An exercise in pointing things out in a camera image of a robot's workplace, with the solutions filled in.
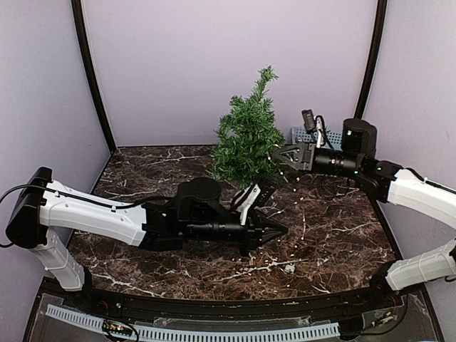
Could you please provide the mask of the small green christmas tree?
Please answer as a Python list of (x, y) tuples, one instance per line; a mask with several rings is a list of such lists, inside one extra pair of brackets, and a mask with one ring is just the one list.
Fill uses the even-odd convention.
[(282, 177), (273, 153), (285, 145), (285, 137), (276, 127), (273, 100), (267, 95), (269, 83), (278, 78), (267, 66), (259, 71), (247, 97), (231, 97), (229, 112), (216, 129), (218, 143), (211, 151), (214, 178), (245, 189), (264, 178)]

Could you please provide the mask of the white battery box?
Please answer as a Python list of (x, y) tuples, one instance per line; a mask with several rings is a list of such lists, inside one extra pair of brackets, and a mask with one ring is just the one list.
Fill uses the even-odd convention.
[(295, 265), (294, 264), (287, 264), (285, 267), (284, 267), (284, 271), (287, 272), (287, 273), (290, 273), (290, 274), (293, 274), (295, 272)]

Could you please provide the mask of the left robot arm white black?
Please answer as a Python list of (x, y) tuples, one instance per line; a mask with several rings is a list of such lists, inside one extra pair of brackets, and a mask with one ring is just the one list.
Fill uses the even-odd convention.
[(274, 193), (266, 180), (239, 192), (230, 207), (220, 202), (220, 184), (207, 177), (181, 182), (173, 197), (125, 203), (71, 189), (40, 167), (14, 191), (19, 196), (5, 231), (10, 245), (31, 251), (86, 311), (100, 305), (100, 294), (58, 237), (59, 227), (154, 252), (180, 250), (186, 241), (235, 242), (242, 255), (288, 232), (259, 210)]

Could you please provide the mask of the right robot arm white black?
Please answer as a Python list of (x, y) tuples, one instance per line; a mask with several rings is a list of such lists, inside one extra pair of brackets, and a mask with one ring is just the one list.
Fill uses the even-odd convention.
[[(352, 179), (358, 188), (383, 203), (404, 206), (455, 227), (455, 191), (409, 167), (375, 158), (377, 129), (365, 120), (343, 122), (341, 149), (300, 142), (279, 148), (274, 158), (300, 171)], [(382, 266), (364, 292), (363, 302), (379, 309), (392, 291), (440, 278), (455, 278), (455, 240), (409, 259)]]

